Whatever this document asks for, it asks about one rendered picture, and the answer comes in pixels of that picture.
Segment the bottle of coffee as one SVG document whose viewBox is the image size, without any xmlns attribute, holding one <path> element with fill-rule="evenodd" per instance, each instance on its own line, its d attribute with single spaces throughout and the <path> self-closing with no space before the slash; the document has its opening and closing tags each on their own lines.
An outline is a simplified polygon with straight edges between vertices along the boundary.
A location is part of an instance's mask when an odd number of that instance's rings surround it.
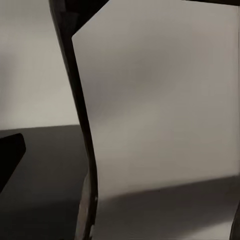
<svg viewBox="0 0 240 240">
<path fill-rule="evenodd" d="M 88 169 L 74 240 L 232 240 L 240 0 L 48 0 Z"/>
</svg>

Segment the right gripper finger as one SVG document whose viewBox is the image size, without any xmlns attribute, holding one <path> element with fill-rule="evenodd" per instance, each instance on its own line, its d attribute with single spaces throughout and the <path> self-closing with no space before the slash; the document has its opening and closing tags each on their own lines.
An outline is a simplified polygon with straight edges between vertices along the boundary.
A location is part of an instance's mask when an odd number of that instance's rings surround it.
<svg viewBox="0 0 240 240">
<path fill-rule="evenodd" d="M 0 193 L 26 153 L 22 133 L 0 138 Z"/>
</svg>

